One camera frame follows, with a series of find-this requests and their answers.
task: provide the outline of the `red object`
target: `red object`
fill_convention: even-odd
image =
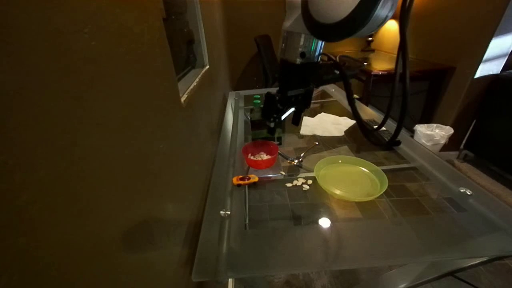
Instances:
[[[256,160],[251,157],[258,157],[259,153],[269,155],[269,158]],[[243,158],[250,168],[255,169],[269,169],[275,165],[279,153],[279,145],[271,141],[253,141],[243,145]]]

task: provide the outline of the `glass tabletop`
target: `glass tabletop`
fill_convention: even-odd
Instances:
[[[269,137],[259,120],[266,91],[229,96],[194,280],[403,267],[512,253],[511,209],[408,134],[402,134],[400,147],[383,149],[368,142],[357,125],[344,136],[320,137],[303,136],[299,126],[285,121],[274,137],[280,142],[279,161],[271,169],[250,171],[261,177],[258,184],[232,185],[232,176],[247,169],[243,144]],[[344,101],[322,93],[304,115],[320,112],[351,117]],[[367,120],[379,118],[368,107],[362,112]],[[306,157],[298,169],[291,160],[301,153]],[[381,166],[387,190],[371,201],[333,198],[312,173],[328,155],[354,155]],[[309,189],[288,187],[298,179]]]

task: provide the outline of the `yellow bowl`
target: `yellow bowl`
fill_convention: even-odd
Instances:
[[[315,165],[315,177],[330,195],[349,201],[375,200],[389,184],[381,168],[352,155],[322,158]]]

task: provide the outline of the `white napkin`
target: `white napkin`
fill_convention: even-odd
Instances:
[[[304,117],[301,134],[317,136],[343,136],[355,121],[349,117],[336,117],[331,113],[319,113],[315,117]]]

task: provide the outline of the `window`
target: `window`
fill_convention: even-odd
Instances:
[[[163,27],[171,49],[181,101],[208,70],[208,53],[199,0],[163,0]]]

